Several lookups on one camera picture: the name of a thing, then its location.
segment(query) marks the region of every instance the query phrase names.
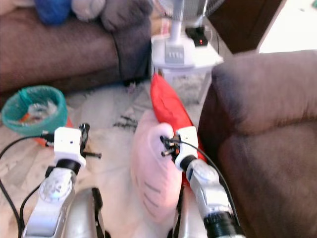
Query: white rug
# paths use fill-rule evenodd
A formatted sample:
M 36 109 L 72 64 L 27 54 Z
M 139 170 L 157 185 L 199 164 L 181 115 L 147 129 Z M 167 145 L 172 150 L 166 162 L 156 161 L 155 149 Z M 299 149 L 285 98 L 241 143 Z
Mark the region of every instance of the white rug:
M 178 78 L 173 84 L 195 126 L 202 109 L 197 104 L 202 80 L 200 76 Z M 112 238 L 166 238 L 172 226 L 173 217 L 165 224 L 154 224 L 145 217 L 130 179 L 130 148 L 137 121 L 145 110 L 152 108 L 149 88 L 149 81 L 137 85 L 132 92 L 122 84 L 114 84 L 66 97 L 73 124 L 89 123 L 89 147 L 103 154 L 101 160 L 87 159 L 87 167 L 79 172 L 75 189 L 89 186 L 100 189 L 105 229 Z M 0 148 L 19 137 L 3 125 L 0 134 Z M 42 181 L 52 162 L 53 150 L 32 140 L 15 145 L 5 154 L 0 161 L 0 177 L 16 207 Z M 32 196 L 25 208 L 25 219 L 35 203 L 36 196 Z M 13 213 L 2 194 L 0 210 L 1 237 L 17 236 Z

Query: sofa armrest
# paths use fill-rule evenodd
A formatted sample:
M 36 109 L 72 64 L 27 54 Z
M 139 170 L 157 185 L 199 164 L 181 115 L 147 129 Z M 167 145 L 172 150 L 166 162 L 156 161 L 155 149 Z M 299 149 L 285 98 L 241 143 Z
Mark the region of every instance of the sofa armrest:
M 317 119 L 316 65 L 315 50 L 247 54 L 217 65 L 200 118 L 203 142 L 217 150 L 233 132 Z
M 149 18 L 153 4 L 149 0 L 106 0 L 101 20 L 107 31 L 122 30 Z

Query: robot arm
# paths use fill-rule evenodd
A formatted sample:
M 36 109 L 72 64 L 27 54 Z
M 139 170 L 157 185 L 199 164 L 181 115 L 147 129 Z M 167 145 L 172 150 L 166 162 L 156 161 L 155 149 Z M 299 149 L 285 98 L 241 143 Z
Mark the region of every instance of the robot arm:
M 198 147 L 194 126 L 178 130 L 174 141 L 175 139 Z M 176 167 L 186 174 L 204 221 L 207 236 L 209 238 L 244 238 L 234 218 L 226 191 L 219 182 L 217 171 L 203 160 L 198 160 L 197 151 L 193 147 L 185 143 L 170 143 L 164 138 L 161 138 L 161 141 L 172 153 Z
M 23 231 L 24 238 L 61 237 L 67 209 L 75 196 L 74 185 L 79 169 L 86 165 L 86 155 L 101 157 L 100 154 L 84 152 L 88 131 L 89 125 L 82 124 L 80 129 L 59 127 L 54 132 L 52 139 L 56 166 L 39 188 L 37 204 Z M 72 206 L 75 210 L 84 207 L 83 205 L 77 207 L 76 204 Z M 96 229 L 95 221 L 93 223 L 92 228 Z

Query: white table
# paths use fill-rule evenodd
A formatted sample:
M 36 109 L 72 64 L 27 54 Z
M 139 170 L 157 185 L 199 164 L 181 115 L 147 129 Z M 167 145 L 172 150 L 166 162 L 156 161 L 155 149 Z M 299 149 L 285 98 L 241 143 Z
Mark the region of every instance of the white table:
M 152 73 L 158 73 L 160 72 L 164 79 L 172 86 L 173 79 L 175 77 L 179 76 L 190 76 L 193 74 L 204 74 L 205 79 L 202 83 L 199 96 L 198 96 L 198 102 L 203 103 L 206 95 L 208 93 L 209 86 L 211 84 L 211 71 L 212 68 L 223 62 L 223 58 L 218 55 L 216 50 L 208 43 L 207 46 L 202 47 L 196 47 L 195 49 L 195 66 L 191 68 L 161 68 L 157 67 L 152 63 Z

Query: pink pillow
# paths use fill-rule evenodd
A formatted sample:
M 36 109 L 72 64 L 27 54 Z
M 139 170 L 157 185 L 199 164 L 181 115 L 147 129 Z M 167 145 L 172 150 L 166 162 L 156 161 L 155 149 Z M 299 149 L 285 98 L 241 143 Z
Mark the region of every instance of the pink pillow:
M 173 136 L 167 123 L 159 123 L 153 111 L 146 111 L 132 144 L 131 177 L 144 211 L 154 222 L 163 222 L 175 212 L 181 189 L 182 173 L 165 150 L 159 137 Z

